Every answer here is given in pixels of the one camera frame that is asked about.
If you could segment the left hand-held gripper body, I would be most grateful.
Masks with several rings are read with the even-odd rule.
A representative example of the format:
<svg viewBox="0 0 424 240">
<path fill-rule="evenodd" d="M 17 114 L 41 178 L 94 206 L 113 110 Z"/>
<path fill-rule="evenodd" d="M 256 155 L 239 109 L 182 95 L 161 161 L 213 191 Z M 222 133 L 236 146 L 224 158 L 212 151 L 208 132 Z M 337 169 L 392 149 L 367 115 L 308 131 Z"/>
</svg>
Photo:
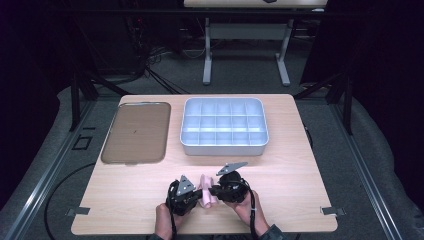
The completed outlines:
<svg viewBox="0 0 424 240">
<path fill-rule="evenodd" d="M 166 205 L 172 214 L 184 216 L 190 212 L 202 196 L 196 196 L 194 184 L 182 175 L 179 180 L 172 182 L 168 188 Z"/>
</svg>

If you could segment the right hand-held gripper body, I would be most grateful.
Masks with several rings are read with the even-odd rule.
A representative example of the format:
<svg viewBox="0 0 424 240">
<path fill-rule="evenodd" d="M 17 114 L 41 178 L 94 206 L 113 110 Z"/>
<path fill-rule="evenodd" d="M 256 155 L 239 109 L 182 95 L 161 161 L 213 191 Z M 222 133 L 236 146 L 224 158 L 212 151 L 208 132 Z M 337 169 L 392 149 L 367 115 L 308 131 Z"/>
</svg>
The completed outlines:
<svg viewBox="0 0 424 240">
<path fill-rule="evenodd" d="M 241 177 L 237 169 L 246 166 L 247 162 L 227 163 L 217 176 L 220 177 L 218 184 L 220 190 L 216 192 L 219 200 L 230 203 L 241 203 L 250 190 L 248 182 Z"/>
</svg>

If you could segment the pink sock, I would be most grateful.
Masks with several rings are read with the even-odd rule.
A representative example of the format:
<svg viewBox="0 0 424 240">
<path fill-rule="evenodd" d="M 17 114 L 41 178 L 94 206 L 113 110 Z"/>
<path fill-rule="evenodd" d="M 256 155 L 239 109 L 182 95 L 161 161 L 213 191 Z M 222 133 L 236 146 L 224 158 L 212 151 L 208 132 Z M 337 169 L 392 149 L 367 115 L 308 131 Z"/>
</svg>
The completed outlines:
<svg viewBox="0 0 424 240">
<path fill-rule="evenodd" d="M 200 183 L 198 189 L 202 193 L 202 197 L 199 200 L 199 203 L 202 208 L 211 208 L 214 204 L 218 202 L 216 196 L 213 196 L 209 189 L 214 185 L 214 181 L 212 177 L 206 176 L 204 174 L 200 177 Z"/>
</svg>

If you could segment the person's right hand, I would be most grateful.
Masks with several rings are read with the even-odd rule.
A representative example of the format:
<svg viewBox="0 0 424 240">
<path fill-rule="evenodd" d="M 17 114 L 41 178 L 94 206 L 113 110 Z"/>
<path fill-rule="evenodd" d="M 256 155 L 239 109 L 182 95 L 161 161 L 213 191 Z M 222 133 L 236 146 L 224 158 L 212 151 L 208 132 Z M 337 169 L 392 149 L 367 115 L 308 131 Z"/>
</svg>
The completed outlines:
<svg viewBox="0 0 424 240">
<path fill-rule="evenodd" d="M 255 221 L 254 227 L 255 232 L 258 237 L 261 237 L 266 231 L 270 228 L 269 224 L 266 221 L 265 215 L 263 213 L 259 196 L 256 191 L 252 191 L 253 198 L 255 200 Z M 226 202 L 226 205 L 235 211 L 238 217 L 244 222 L 247 226 L 250 225 L 250 216 L 252 212 L 252 195 L 248 193 L 241 203 L 230 203 Z"/>
</svg>

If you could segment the person's left hand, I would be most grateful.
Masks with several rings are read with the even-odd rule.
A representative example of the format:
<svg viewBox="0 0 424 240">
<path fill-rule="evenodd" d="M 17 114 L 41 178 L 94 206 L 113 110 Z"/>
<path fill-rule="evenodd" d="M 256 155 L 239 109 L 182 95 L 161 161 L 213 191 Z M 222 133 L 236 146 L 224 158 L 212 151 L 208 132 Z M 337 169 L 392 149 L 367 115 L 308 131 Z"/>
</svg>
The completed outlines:
<svg viewBox="0 0 424 240">
<path fill-rule="evenodd" d="M 156 207 L 156 221 L 154 233 L 163 240 L 171 240 L 173 236 L 172 227 L 179 229 L 184 221 L 183 216 L 170 215 L 170 211 L 165 203 L 161 203 Z"/>
</svg>

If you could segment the white divided storage box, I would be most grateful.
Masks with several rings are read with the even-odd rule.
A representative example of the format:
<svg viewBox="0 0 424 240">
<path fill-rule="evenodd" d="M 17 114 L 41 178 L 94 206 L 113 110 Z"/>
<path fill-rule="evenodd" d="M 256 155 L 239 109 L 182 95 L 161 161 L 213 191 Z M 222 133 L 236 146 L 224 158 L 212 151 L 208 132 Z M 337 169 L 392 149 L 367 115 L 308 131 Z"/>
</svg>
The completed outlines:
<svg viewBox="0 0 424 240">
<path fill-rule="evenodd" d="M 193 97 L 180 142 L 191 156 L 259 156 L 269 142 L 264 106 L 253 97 Z"/>
</svg>

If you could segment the brown tray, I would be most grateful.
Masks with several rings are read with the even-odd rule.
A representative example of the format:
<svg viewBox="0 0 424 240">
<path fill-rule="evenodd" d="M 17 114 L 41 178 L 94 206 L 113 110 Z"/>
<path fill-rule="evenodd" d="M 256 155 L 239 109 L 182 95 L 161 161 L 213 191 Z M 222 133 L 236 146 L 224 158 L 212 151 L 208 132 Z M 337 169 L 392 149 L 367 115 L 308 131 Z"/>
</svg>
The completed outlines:
<svg viewBox="0 0 424 240">
<path fill-rule="evenodd" d="M 171 106 L 166 102 L 120 104 L 101 160 L 130 165 L 160 162 L 166 154 L 170 115 Z"/>
</svg>

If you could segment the grey tape strip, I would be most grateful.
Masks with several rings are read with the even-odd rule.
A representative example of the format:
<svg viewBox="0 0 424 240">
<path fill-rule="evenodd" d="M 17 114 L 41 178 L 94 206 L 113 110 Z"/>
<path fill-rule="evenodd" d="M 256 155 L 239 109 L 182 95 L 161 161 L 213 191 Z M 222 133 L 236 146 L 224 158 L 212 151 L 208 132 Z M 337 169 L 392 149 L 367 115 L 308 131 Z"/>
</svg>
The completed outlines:
<svg viewBox="0 0 424 240">
<path fill-rule="evenodd" d="M 76 215 L 87 215 L 90 209 L 86 207 L 69 208 L 66 215 L 69 217 L 75 217 Z"/>
<path fill-rule="evenodd" d="M 336 208 L 336 207 L 322 207 L 321 213 L 323 215 L 333 215 L 336 217 L 344 216 L 346 214 L 343 208 Z"/>
</svg>

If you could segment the black metal stand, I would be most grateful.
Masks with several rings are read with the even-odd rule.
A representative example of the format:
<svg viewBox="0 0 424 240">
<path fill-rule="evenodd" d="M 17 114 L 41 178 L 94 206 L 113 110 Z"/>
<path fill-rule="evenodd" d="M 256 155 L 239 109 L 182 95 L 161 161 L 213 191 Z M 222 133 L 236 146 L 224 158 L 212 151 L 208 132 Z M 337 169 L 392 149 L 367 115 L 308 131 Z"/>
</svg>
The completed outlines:
<svg viewBox="0 0 424 240">
<path fill-rule="evenodd" d="M 347 133 L 351 135 L 353 87 L 352 81 L 347 73 L 338 73 L 324 81 L 315 83 L 300 93 L 295 94 L 294 98 L 296 100 L 303 99 L 325 86 L 329 86 L 329 90 L 325 96 L 325 101 L 328 104 L 338 104 L 341 98 L 343 98 L 342 125 Z"/>
<path fill-rule="evenodd" d="M 72 124 L 70 131 L 74 131 L 81 121 L 80 94 L 89 101 L 95 101 L 99 93 L 94 87 L 98 83 L 117 93 L 120 96 L 129 95 L 129 92 L 107 81 L 99 74 L 91 71 L 75 72 L 71 80 L 71 106 L 72 106 Z"/>
</svg>

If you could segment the background desk with grey legs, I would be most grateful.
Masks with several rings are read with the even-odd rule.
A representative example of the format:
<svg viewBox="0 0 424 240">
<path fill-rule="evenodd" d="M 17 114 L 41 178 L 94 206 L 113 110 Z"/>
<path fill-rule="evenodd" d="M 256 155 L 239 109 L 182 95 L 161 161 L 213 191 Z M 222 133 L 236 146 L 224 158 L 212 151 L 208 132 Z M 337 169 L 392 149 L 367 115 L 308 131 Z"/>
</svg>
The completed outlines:
<svg viewBox="0 0 424 240">
<path fill-rule="evenodd" d="M 184 0 L 184 6 L 196 10 L 288 10 L 298 13 L 323 12 L 328 0 Z M 280 79 L 283 86 L 290 85 L 285 65 L 285 55 L 291 38 L 294 19 L 282 23 L 242 23 L 240 20 L 230 23 L 217 23 L 210 17 L 205 18 L 204 41 L 205 62 L 203 84 L 209 85 L 212 77 L 212 40 L 280 40 L 280 51 L 275 54 Z"/>
</svg>

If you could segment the metal floor rail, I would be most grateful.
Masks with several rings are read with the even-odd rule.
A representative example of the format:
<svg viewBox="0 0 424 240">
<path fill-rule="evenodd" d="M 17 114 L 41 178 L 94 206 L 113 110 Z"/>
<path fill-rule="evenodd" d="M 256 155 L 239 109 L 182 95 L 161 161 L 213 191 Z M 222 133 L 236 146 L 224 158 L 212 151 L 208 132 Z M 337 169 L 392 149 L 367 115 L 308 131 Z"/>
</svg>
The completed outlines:
<svg viewBox="0 0 424 240">
<path fill-rule="evenodd" d="M 404 240 L 393 220 L 392 214 L 386 205 L 386 201 L 382 197 L 380 190 L 374 181 L 374 178 L 363 158 L 354 136 L 349 134 L 345 129 L 340 108 L 337 105 L 330 104 L 329 109 L 335 118 L 336 124 L 351 151 L 353 156 L 353 164 L 359 179 L 367 193 L 368 199 L 372 205 L 372 208 L 374 209 L 374 212 L 380 222 L 387 240 Z"/>
<path fill-rule="evenodd" d="M 83 105 L 81 122 L 68 128 L 68 108 L 56 122 L 12 198 L 0 212 L 0 240 L 80 240 L 69 208 L 79 207 L 98 152 L 96 104 Z"/>
</svg>

